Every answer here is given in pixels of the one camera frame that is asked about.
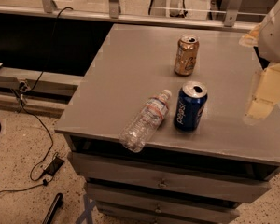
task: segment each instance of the soda can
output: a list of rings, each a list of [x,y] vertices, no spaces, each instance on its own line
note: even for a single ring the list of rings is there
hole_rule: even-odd
[[[177,42],[175,59],[175,72],[181,76],[189,76],[193,73],[196,64],[199,41],[195,35],[182,35]]]
[[[178,94],[174,125],[183,132],[195,130],[207,100],[207,88],[201,82],[188,81]]]

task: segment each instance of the gold soda can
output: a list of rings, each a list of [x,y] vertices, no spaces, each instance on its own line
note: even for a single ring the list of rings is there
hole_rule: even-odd
[[[195,35],[182,35],[177,42],[175,59],[175,72],[181,76],[189,76],[193,73],[196,64],[199,41]]]

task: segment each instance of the speckled floor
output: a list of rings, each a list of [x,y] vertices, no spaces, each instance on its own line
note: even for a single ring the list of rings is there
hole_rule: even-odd
[[[29,110],[39,115],[54,140],[43,166],[48,165],[56,152],[65,160],[65,164],[46,187],[0,193],[0,223],[42,223],[55,195],[60,192],[63,194],[63,206],[52,223],[142,224],[102,215],[97,211],[95,203],[85,195],[85,180],[76,175],[66,158],[70,149],[65,139],[54,132],[61,109],[58,109],[58,105],[55,105],[56,109],[54,105],[35,108],[33,106]],[[24,112],[16,113],[16,110],[15,102],[0,105],[3,126],[0,134],[0,191],[26,189],[41,184],[41,181],[31,181],[29,174],[50,146],[49,137],[39,121]],[[34,176],[38,176],[41,167],[35,169]],[[231,224],[280,224],[280,174],[271,180],[271,185],[272,189],[255,202],[241,205],[241,216]]]

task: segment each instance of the black panel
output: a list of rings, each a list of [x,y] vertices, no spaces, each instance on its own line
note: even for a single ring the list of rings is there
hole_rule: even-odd
[[[265,68],[268,67],[269,63],[267,60],[265,60],[264,58],[259,56],[259,48],[258,47],[254,47],[254,51],[257,54],[258,58],[259,58],[259,62],[261,64],[262,69],[264,70]]]
[[[0,14],[0,62],[5,67],[84,76],[111,22]]]

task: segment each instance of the table top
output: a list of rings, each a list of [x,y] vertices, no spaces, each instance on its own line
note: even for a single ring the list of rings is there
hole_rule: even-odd
[[[183,34],[196,35],[200,41],[196,67],[188,77],[174,72],[177,41]],[[252,76],[260,64],[252,48],[239,45],[242,35],[115,24],[56,132],[117,142],[146,99],[168,89],[173,94],[170,112],[148,147],[280,164],[278,107],[257,125],[243,122]],[[178,91],[188,80],[205,84],[208,100],[198,129],[182,133],[173,118]]]

